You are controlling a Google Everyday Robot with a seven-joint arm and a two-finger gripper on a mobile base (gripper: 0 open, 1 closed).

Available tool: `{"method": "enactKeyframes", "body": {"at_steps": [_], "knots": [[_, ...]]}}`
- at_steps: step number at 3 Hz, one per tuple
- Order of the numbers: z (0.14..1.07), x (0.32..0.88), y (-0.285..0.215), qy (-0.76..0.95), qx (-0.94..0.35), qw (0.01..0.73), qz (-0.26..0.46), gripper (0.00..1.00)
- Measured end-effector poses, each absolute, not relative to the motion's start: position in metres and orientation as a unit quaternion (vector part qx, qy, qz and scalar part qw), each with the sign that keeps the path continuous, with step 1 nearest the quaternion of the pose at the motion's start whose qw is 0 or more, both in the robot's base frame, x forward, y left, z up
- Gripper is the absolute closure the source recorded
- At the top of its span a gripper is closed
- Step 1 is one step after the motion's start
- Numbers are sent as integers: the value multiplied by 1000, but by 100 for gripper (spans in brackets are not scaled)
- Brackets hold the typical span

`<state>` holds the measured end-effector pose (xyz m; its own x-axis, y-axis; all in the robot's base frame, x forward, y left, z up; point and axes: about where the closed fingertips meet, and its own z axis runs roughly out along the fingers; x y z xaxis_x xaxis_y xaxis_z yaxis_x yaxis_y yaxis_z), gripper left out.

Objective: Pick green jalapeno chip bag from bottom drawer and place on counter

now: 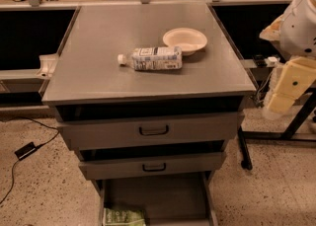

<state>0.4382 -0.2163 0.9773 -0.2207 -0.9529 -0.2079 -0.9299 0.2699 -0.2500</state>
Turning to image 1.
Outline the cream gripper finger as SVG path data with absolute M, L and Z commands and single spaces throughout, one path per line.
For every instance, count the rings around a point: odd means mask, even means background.
M 286 113 L 294 104 L 294 99 L 284 95 L 272 94 L 267 109 L 273 113 Z

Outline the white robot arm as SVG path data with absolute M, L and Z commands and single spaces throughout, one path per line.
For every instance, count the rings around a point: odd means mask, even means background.
M 260 38 L 278 41 L 279 48 L 290 55 L 273 70 L 264 99 L 264 117 L 276 119 L 316 81 L 316 0 L 292 0 Z

